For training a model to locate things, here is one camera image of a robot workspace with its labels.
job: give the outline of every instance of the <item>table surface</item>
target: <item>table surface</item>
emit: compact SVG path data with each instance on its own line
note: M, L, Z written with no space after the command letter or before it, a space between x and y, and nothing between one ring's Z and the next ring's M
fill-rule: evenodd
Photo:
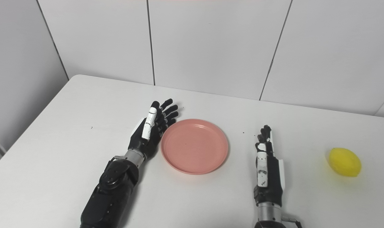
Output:
M224 131L228 157L214 172L188 175L159 151L141 167L122 226L254 227L254 144L268 124L285 162L285 214L304 228L384 227L384 118L77 75L1 159L0 228L79 227L108 160L127 151L151 102L170 97L179 120L199 118ZM358 177L330 169L333 147L358 155Z

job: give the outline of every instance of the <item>lemon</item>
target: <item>lemon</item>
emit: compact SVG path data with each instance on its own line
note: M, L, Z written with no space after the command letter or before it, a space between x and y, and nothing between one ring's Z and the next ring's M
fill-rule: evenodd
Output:
M354 152L345 148L333 148L328 158L331 168L343 176L358 176L361 160Z

